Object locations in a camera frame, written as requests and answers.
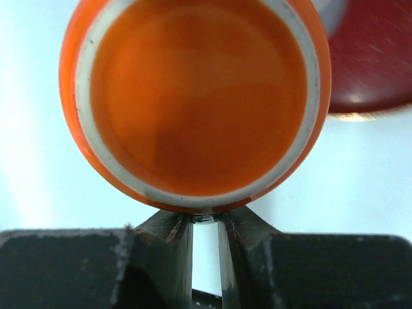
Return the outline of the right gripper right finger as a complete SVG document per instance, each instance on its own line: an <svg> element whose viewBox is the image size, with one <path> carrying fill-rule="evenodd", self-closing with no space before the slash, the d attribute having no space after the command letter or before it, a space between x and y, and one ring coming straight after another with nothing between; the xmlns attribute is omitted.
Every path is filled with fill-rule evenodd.
<svg viewBox="0 0 412 309"><path fill-rule="evenodd" d="M411 243L284 233L247 207L218 222L224 308L410 308Z"/></svg>

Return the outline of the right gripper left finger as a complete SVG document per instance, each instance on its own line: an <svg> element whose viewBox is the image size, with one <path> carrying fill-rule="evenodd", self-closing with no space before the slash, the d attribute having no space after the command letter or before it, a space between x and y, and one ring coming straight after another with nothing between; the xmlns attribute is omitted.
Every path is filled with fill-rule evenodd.
<svg viewBox="0 0 412 309"><path fill-rule="evenodd" d="M1 233L2 308L189 308L192 222Z"/></svg>

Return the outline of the orange mug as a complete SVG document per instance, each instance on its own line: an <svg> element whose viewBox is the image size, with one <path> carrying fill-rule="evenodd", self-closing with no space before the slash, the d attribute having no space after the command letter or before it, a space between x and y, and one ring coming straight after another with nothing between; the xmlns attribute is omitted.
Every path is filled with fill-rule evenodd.
<svg viewBox="0 0 412 309"><path fill-rule="evenodd" d="M59 63L85 159L174 212L233 209L280 185L315 145L331 87L311 1L80 1Z"/></svg>

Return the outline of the grey mug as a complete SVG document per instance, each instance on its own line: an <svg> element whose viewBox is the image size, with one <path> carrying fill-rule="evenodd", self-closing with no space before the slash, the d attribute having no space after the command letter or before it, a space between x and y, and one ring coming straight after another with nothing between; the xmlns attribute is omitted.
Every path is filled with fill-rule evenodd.
<svg viewBox="0 0 412 309"><path fill-rule="evenodd" d="M330 39L340 27L348 9L348 0L312 0Z"/></svg>

